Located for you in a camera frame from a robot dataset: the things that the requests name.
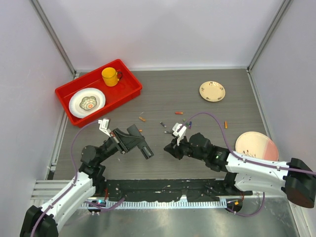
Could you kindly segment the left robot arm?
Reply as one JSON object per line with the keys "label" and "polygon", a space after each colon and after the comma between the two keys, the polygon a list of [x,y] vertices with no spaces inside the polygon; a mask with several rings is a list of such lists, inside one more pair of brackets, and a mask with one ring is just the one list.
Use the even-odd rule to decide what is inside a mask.
{"label": "left robot arm", "polygon": [[127,154],[138,148],[149,159],[154,154],[136,125],[124,133],[118,128],[109,129],[109,119],[98,121],[99,130],[108,139],[99,146],[86,146],[81,152],[81,166],[75,168],[70,182],[54,197],[40,207],[32,205],[25,214],[20,236],[57,237],[68,219],[91,196],[100,197],[107,186],[101,163],[119,152]]}

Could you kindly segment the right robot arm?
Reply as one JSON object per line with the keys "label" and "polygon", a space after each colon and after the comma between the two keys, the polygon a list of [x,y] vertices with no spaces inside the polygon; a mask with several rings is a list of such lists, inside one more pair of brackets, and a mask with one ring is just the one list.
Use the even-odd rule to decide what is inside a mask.
{"label": "right robot arm", "polygon": [[201,133],[182,140],[174,138],[164,150],[176,159],[195,158],[213,171],[226,172],[223,189],[229,195],[238,191],[259,191],[284,195],[304,208],[315,206],[316,174],[298,158],[289,162],[251,158],[215,146]]}

